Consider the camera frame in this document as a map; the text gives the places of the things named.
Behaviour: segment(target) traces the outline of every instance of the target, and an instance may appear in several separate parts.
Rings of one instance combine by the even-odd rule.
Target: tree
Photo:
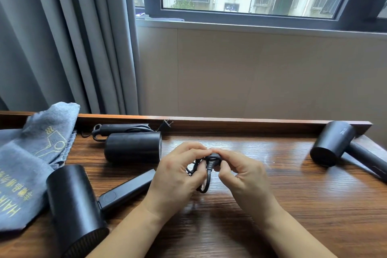
[[[195,9],[195,4],[192,0],[175,0],[171,8]]]

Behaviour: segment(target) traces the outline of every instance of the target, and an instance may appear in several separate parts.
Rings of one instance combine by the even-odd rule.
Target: wooden table
[[[21,127],[26,113],[0,114],[3,128]],[[80,114],[77,128],[89,131],[97,123],[150,123],[164,117]],[[387,257],[387,186],[355,160],[329,169],[309,156],[326,121],[173,118],[162,137],[162,153],[184,141],[240,151],[262,161],[279,203],[338,257]],[[387,152],[362,135],[369,122],[350,122],[357,141],[383,159]],[[82,164],[95,194],[143,173],[152,165],[112,167],[103,144],[77,136],[67,164]],[[111,229],[143,196],[111,212]],[[20,235],[0,243],[0,257],[58,257],[48,210]],[[275,257],[252,220],[237,206],[230,191],[213,173],[206,194],[196,193],[157,236],[147,257]]]

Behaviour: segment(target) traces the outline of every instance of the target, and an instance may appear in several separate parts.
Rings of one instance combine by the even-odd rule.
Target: window sill
[[[374,38],[374,39],[380,39],[380,40],[387,40],[387,33],[372,33],[372,32],[309,30],[309,29],[280,28],[280,27],[269,27],[269,26],[195,23],[195,22],[189,22],[189,21],[136,20],[136,24],[139,27],[148,27],[148,28],[230,31],[230,32],[265,33],[265,34],[278,34],[278,35],[298,35],[298,36],[315,36],[315,37],[331,37],[331,38]]]

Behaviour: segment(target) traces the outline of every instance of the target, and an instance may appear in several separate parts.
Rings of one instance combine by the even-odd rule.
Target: beige wall
[[[145,115],[368,120],[387,147],[387,41],[138,28]]]

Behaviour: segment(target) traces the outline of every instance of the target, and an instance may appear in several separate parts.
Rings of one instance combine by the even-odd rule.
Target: hair dryer logo print
[[[46,128],[47,142],[46,148],[35,153],[35,156],[42,157],[48,153],[58,153],[63,150],[66,146],[66,139],[57,130],[54,130],[51,126]]]

